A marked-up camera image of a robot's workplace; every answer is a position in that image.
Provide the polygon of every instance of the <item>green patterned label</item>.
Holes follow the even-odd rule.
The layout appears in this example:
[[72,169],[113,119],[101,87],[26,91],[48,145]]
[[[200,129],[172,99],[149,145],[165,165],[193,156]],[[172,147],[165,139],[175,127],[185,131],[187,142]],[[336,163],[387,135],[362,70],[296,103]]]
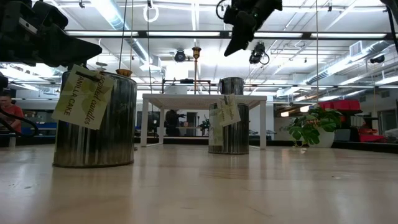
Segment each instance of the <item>green patterned label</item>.
[[74,65],[52,118],[98,130],[113,85],[112,78]]

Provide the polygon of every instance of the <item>potted plant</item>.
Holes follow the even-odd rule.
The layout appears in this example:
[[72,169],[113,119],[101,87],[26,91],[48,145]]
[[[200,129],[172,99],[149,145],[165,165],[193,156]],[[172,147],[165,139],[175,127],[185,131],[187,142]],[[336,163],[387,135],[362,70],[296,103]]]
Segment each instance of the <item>potted plant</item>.
[[333,109],[310,109],[308,114],[296,118],[288,127],[295,145],[302,139],[302,145],[316,147],[331,147],[335,138],[335,131],[341,125],[342,114]]

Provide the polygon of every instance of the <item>ceiling beam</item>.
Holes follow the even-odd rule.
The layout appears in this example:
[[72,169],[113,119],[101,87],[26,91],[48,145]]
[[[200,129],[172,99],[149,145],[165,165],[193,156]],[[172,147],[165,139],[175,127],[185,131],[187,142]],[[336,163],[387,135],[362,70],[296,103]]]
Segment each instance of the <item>ceiling beam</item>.
[[[224,30],[66,30],[67,34],[77,38],[117,39],[132,35],[137,39],[230,39],[231,32]],[[254,39],[259,40],[316,40],[313,32],[256,32]],[[393,40],[390,32],[319,32],[319,40]]]

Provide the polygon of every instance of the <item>window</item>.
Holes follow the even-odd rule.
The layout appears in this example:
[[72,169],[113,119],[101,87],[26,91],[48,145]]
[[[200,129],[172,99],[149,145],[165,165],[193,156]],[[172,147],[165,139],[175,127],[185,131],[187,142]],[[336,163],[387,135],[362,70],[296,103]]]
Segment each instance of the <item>window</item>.
[[390,91],[381,92],[381,98],[388,98],[388,97],[390,97]]
[[360,103],[363,103],[363,102],[365,102],[366,101],[366,96],[361,96],[361,97],[359,97],[359,102]]

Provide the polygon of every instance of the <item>copper pipe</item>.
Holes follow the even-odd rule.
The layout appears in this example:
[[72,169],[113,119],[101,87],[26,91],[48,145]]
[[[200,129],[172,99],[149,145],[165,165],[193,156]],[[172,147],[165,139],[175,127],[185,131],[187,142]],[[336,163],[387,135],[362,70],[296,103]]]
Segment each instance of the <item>copper pipe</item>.
[[195,82],[193,84],[193,93],[196,95],[197,93],[197,74],[198,74],[198,58],[200,56],[200,51],[201,48],[200,47],[193,47],[193,58],[195,59]]
[[193,93],[197,94],[197,74],[198,74],[198,60],[195,59],[195,82],[193,85]]

